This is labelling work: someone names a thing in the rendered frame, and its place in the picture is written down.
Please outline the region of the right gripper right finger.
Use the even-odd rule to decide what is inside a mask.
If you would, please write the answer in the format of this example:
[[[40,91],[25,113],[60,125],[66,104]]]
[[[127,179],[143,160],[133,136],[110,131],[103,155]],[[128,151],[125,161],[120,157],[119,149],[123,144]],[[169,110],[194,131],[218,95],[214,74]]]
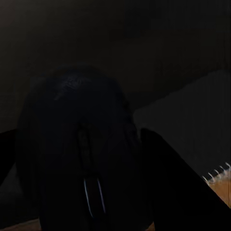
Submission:
[[[231,231],[231,209],[158,133],[141,142],[155,231]]]

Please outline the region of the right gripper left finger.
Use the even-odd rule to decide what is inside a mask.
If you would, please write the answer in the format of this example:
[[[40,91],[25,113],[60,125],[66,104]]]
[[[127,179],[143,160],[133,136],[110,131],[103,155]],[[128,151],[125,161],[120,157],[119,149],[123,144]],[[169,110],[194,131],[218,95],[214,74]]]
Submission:
[[[0,133],[0,186],[15,163],[15,133],[16,129]]]

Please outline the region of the notebook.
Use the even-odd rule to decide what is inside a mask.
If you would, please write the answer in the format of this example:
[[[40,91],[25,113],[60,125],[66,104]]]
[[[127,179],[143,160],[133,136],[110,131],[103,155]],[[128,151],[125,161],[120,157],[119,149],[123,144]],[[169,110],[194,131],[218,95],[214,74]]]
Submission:
[[[132,113],[158,133],[209,186],[231,172],[231,75],[223,68]]]

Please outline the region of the mouse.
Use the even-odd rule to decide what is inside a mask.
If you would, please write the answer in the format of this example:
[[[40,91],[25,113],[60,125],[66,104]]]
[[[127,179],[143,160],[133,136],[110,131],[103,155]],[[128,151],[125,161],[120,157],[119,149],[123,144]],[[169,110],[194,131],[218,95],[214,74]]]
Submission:
[[[42,231],[145,231],[153,223],[143,143],[116,78],[87,63],[30,88],[14,137],[24,197]]]

